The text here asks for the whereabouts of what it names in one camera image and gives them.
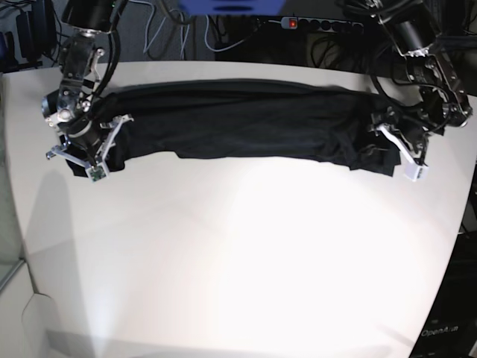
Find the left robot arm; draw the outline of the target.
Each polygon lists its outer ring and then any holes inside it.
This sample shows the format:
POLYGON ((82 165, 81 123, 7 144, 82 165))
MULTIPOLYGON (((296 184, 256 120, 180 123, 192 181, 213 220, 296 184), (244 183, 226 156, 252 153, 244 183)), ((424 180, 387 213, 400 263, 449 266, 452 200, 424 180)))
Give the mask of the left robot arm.
POLYGON ((446 128, 462 128, 473 114, 467 91, 441 42, 438 23, 423 1, 338 1, 354 16, 368 16, 387 35, 369 62, 368 72, 387 110, 372 116, 370 130, 392 142, 406 160, 405 175, 412 181, 429 170, 426 154, 429 138, 446 128), (414 87, 421 100, 407 106, 391 98, 374 73, 374 65, 387 50, 404 60, 406 81, 398 87, 414 87))

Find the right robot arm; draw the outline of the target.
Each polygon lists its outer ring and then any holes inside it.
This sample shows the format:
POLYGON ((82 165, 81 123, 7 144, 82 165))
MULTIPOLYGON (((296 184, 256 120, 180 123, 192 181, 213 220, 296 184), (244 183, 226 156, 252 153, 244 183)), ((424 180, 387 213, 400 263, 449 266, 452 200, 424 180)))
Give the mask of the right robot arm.
POLYGON ((42 100, 45 123, 59 139, 46 157, 61 157, 93 182, 108 178, 110 149, 129 114, 101 117, 101 94, 119 63, 117 25, 125 1, 68 1, 62 21, 73 33, 61 45, 58 90, 42 100))

